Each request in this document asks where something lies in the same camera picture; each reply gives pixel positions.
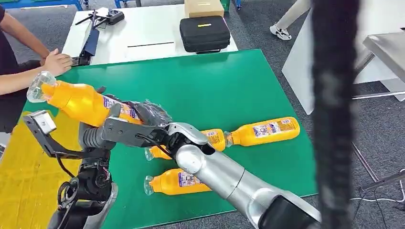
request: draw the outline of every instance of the human arm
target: human arm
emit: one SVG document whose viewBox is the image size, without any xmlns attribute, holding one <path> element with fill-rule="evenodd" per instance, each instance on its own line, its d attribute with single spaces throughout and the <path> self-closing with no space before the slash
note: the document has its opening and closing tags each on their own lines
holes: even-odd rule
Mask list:
<svg viewBox="0 0 405 229">
<path fill-rule="evenodd" d="M 58 52 L 58 49 L 52 51 L 46 57 L 45 64 L 39 68 L 17 74 L 0 75 L 0 95 L 27 88 L 41 71 L 49 71 L 54 76 L 69 71 L 73 64 L 70 56 Z"/>
<path fill-rule="evenodd" d="M 41 58 L 45 59 L 49 50 L 42 42 L 34 36 L 24 25 L 22 25 L 17 19 L 4 13 L 3 19 L 0 21 L 0 28 L 6 33 L 13 36 L 19 42 L 32 49 Z"/>
</svg>

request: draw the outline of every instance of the gray carpet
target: gray carpet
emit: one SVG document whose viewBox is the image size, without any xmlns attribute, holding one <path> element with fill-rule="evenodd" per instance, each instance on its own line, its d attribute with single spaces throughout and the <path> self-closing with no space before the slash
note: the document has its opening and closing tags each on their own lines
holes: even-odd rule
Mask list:
<svg viewBox="0 0 405 229">
<path fill-rule="evenodd" d="M 235 42 L 240 50 L 261 49 L 265 54 L 271 68 L 277 76 L 281 86 L 287 94 L 291 104 L 312 138 L 312 122 L 300 106 L 297 98 L 284 78 L 281 69 L 288 53 L 294 43 L 294 39 L 288 42 L 274 37 L 268 30 L 269 26 L 276 22 L 284 12 L 292 5 L 294 0 L 243 0 L 242 9 L 236 11 L 231 4 L 230 12 L 226 21 L 229 25 Z M 143 6 L 167 5 L 183 3 L 182 0 L 143 0 Z M 113 8 L 112 0 L 90 0 L 90 9 L 99 7 Z M 129 7 L 135 7 L 135 2 L 130 1 Z M 64 41 L 69 32 L 70 24 L 76 12 L 74 6 L 44 9 L 8 10 L 14 17 L 20 20 L 49 48 L 63 48 Z M 296 37 L 304 21 L 300 17 L 290 28 L 289 32 Z M 26 47 L 14 39 L 10 39 L 12 47 L 20 62 L 36 57 Z M 386 92 L 380 83 L 366 83 L 358 85 L 359 93 Z M 394 97 L 367 99 L 357 102 L 359 118 L 356 124 L 357 145 L 364 153 L 375 173 L 379 177 L 391 175 L 405 167 L 405 103 L 398 102 Z M 365 169 L 357 159 L 353 163 L 354 187 L 371 182 Z M 353 195 L 358 197 L 361 193 L 356 190 Z M 378 198 L 389 196 L 401 199 L 402 194 L 399 184 L 389 185 L 377 191 Z M 374 198 L 374 193 L 366 197 Z M 305 198 L 306 201 L 316 206 L 316 197 Z M 353 201 L 353 209 L 359 201 Z M 404 229 L 405 211 L 395 202 L 380 201 L 384 213 L 387 228 Z M 357 217 L 353 223 L 357 229 L 383 229 L 383 219 L 375 202 L 362 202 Z M 232 212 L 202 219 L 181 222 L 172 225 L 155 227 L 156 229 L 250 229 L 247 220 L 240 213 Z"/>
</svg>

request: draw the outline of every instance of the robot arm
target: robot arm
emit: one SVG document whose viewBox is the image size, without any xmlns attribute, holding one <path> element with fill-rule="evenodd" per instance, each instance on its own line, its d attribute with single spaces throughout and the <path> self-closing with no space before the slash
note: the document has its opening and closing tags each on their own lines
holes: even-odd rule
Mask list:
<svg viewBox="0 0 405 229">
<path fill-rule="evenodd" d="M 112 107 L 111 110 L 119 112 L 120 107 Z M 165 145 L 167 150 L 162 149 L 175 159 L 180 168 L 229 201 L 257 229 L 319 227 L 320 213 L 313 206 L 249 173 L 240 164 L 216 151 L 207 137 L 189 124 L 170 123 L 165 127 L 136 125 L 117 118 L 117 115 L 110 115 L 101 127 L 81 128 L 79 138 L 85 150 L 75 152 L 64 149 L 50 137 L 49 133 L 55 127 L 44 125 L 45 114 L 45 111 L 40 111 L 24 117 L 44 151 L 51 157 L 83 159 L 78 175 L 60 188 L 59 192 L 64 190 L 64 196 L 51 219 L 50 229 L 70 228 L 70 225 L 86 229 L 101 227 L 117 198 L 117 186 L 108 172 L 110 149 L 117 142 L 138 147 Z M 88 202 L 77 202 L 79 199 Z"/>
<path fill-rule="evenodd" d="M 180 168 L 229 201 L 257 229 L 320 228 L 320 213 L 295 194 L 272 186 L 214 150 L 207 137 L 186 123 L 171 123 L 167 149 Z"/>
</svg>

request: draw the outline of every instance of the yellow mat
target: yellow mat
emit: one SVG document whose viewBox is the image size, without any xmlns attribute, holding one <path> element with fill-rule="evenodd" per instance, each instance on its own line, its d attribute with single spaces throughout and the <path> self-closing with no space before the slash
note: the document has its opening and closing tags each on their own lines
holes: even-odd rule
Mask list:
<svg viewBox="0 0 405 229">
<path fill-rule="evenodd" d="M 53 120 L 57 129 L 52 137 L 68 149 L 80 150 L 78 122 L 63 112 Z M 80 160 L 64 159 L 63 163 L 77 174 Z M 57 208 L 57 190 L 69 180 L 20 119 L 0 161 L 0 229 L 45 229 Z"/>
</svg>

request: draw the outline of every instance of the black shirt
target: black shirt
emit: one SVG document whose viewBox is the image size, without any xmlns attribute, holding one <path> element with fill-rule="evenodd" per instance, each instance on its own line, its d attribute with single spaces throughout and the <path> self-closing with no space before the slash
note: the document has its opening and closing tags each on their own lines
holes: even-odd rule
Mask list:
<svg viewBox="0 0 405 229">
<path fill-rule="evenodd" d="M 4 18 L 4 8 L 0 5 L 0 22 Z M 4 32 L 0 32 L 0 75 L 18 73 L 18 63 Z"/>
<path fill-rule="evenodd" d="M 0 22 L 4 18 L 5 10 L 0 5 Z M 15 74 L 28 70 L 21 68 L 10 43 L 0 28 L 0 75 Z M 27 89 L 10 94 L 0 95 L 0 132 L 9 133 L 17 124 L 22 108 L 27 100 Z"/>
</svg>

